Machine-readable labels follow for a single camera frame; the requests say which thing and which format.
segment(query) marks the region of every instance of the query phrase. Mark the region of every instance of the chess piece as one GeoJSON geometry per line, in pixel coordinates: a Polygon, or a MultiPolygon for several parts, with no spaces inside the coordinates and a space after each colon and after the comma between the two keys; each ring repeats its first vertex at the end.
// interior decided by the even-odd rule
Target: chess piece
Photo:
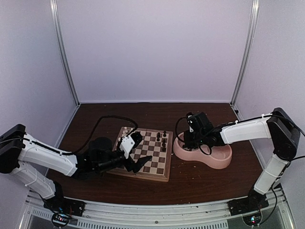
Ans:
{"type": "Polygon", "coordinates": [[[157,133],[157,142],[160,141],[160,137],[161,137],[161,134],[158,132],[158,133],[157,133]]]}
{"type": "Polygon", "coordinates": [[[166,151],[166,143],[165,143],[165,139],[163,139],[162,141],[162,152],[165,152],[166,151]]]}

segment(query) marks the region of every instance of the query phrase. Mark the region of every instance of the robotic arm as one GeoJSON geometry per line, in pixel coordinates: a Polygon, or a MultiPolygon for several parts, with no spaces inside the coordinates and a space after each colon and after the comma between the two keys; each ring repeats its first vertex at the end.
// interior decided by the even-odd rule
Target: robotic arm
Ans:
{"type": "Polygon", "coordinates": [[[64,198],[60,184],[47,179],[29,162],[76,179],[87,179],[121,166],[137,173],[152,157],[140,158],[135,163],[129,156],[141,141],[141,134],[134,132],[123,137],[112,151],[111,140],[100,137],[89,142],[83,154],[74,155],[38,141],[25,132],[25,126],[18,124],[0,137],[0,173],[18,178],[39,193],[46,208],[66,214],[72,209],[73,215],[81,216],[84,203],[64,198]]]}
{"type": "Polygon", "coordinates": [[[299,130],[285,111],[276,108],[272,113],[263,114],[261,117],[227,123],[215,128],[204,113],[188,114],[186,118],[190,129],[184,132],[184,148],[188,149],[208,145],[212,153],[213,146],[258,138],[272,139],[273,155],[249,191],[248,197],[231,200],[228,203],[231,215],[267,207],[265,194],[295,157],[300,138],[299,130]]]}

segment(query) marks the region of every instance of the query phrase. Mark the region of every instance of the white wall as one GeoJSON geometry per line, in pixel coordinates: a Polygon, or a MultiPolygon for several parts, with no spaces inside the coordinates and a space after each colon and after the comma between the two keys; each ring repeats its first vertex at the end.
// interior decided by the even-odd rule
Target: white wall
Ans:
{"type": "MultiPolygon", "coordinates": [[[[1,1],[0,79],[0,135],[22,123],[35,138],[55,145],[75,107],[49,0],[1,1]]],[[[28,190],[0,174],[0,193],[0,228],[15,229],[28,190]]]]}
{"type": "Polygon", "coordinates": [[[229,102],[251,0],[59,0],[81,102],[229,102]]]}
{"type": "MultiPolygon", "coordinates": [[[[250,62],[237,100],[244,118],[282,107],[305,130],[305,2],[260,1],[260,11],[250,62]]],[[[267,163],[270,140],[257,140],[255,148],[267,163]]],[[[305,154],[301,137],[297,155],[305,154]]],[[[287,169],[282,184],[297,223],[304,228],[305,160],[287,169]]]]}

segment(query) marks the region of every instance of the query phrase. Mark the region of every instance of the white arm segment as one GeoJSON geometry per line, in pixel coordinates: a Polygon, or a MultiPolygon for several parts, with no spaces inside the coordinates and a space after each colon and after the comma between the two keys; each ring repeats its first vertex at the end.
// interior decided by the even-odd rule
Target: white arm segment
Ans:
{"type": "Polygon", "coordinates": [[[125,136],[122,138],[122,142],[120,145],[120,150],[124,151],[124,156],[127,159],[129,157],[129,153],[131,152],[134,146],[134,140],[130,136],[125,136]]]}
{"type": "Polygon", "coordinates": [[[10,175],[21,180],[25,186],[39,193],[42,198],[50,199],[55,196],[55,185],[53,181],[44,177],[33,166],[24,161],[19,161],[19,168],[15,168],[10,175]]]}
{"type": "Polygon", "coordinates": [[[28,161],[32,162],[41,166],[45,166],[47,168],[51,168],[53,170],[59,171],[66,176],[72,176],[75,171],[77,170],[77,158],[75,155],[71,156],[64,156],[60,153],[69,153],[67,151],[62,151],[52,146],[48,146],[35,138],[31,135],[26,134],[25,138],[29,139],[30,141],[24,140],[23,143],[25,144],[25,148],[22,149],[18,160],[20,161],[28,161]],[[47,148],[39,146],[33,142],[37,142],[47,148]]]}
{"type": "Polygon", "coordinates": [[[283,169],[288,163],[288,161],[284,161],[277,155],[273,154],[267,166],[256,181],[254,190],[262,195],[266,194],[275,180],[280,178],[283,169]]]}
{"type": "Polygon", "coordinates": [[[271,138],[267,125],[267,120],[269,118],[270,117],[260,118],[244,123],[226,126],[222,129],[220,135],[225,144],[257,138],[271,138]]]}

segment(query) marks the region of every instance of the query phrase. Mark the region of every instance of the metal frame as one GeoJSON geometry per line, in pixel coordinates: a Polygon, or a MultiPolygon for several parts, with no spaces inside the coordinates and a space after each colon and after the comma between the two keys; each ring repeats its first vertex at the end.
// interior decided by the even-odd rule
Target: metal frame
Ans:
{"type": "Polygon", "coordinates": [[[76,90],[74,87],[74,83],[73,83],[73,80],[71,77],[71,72],[70,72],[69,65],[68,65],[68,59],[67,59],[66,51],[64,48],[64,44],[63,44],[61,24],[60,24],[59,15],[58,15],[58,9],[57,9],[57,0],[50,0],[50,5],[51,5],[51,13],[52,13],[53,21],[54,21],[54,26],[55,26],[55,30],[56,30],[56,35],[57,35],[58,46],[59,46],[59,50],[60,50],[60,54],[61,54],[61,62],[62,62],[64,71],[66,74],[66,78],[68,81],[70,91],[73,96],[74,103],[76,106],[79,106],[80,102],[78,100],[76,90]]]}
{"type": "Polygon", "coordinates": [[[252,11],[250,16],[250,23],[249,23],[249,29],[248,29],[248,36],[246,40],[246,45],[244,48],[244,55],[242,60],[242,65],[239,70],[239,75],[237,78],[235,90],[232,96],[231,105],[235,107],[236,99],[240,90],[240,87],[242,85],[242,81],[244,79],[244,75],[246,72],[247,64],[249,62],[250,57],[250,50],[252,47],[254,35],[255,35],[255,29],[257,24],[257,18],[258,18],[258,11],[259,11],[259,0],[253,0],[252,3],[252,11]]]}
{"type": "MultiPolygon", "coordinates": [[[[286,229],[294,229],[294,221],[281,188],[275,189],[278,197],[278,207],[286,229]]],[[[272,209],[275,197],[272,191],[267,193],[272,209]]],[[[77,221],[71,223],[76,228],[117,228],[117,229],[200,229],[228,228],[226,222],[241,215],[231,216],[227,201],[221,200],[200,204],[184,205],[118,205],[92,201],[85,201],[86,206],[82,217],[73,217],[77,221]]],[[[19,229],[28,229],[31,216],[37,216],[46,220],[51,218],[51,211],[43,208],[43,202],[39,195],[33,191],[29,192],[26,203],[22,208],[22,217],[19,220],[19,229]]]]}

